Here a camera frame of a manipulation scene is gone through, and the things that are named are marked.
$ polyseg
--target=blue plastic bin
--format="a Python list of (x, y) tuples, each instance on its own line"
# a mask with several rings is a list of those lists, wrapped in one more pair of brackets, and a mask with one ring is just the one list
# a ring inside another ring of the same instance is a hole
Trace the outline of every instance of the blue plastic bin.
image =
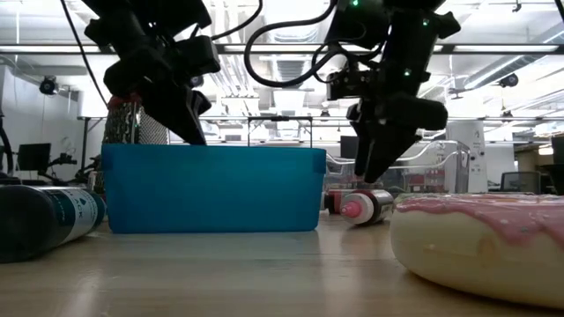
[(105, 144), (102, 166), (115, 233), (310, 231), (325, 150)]

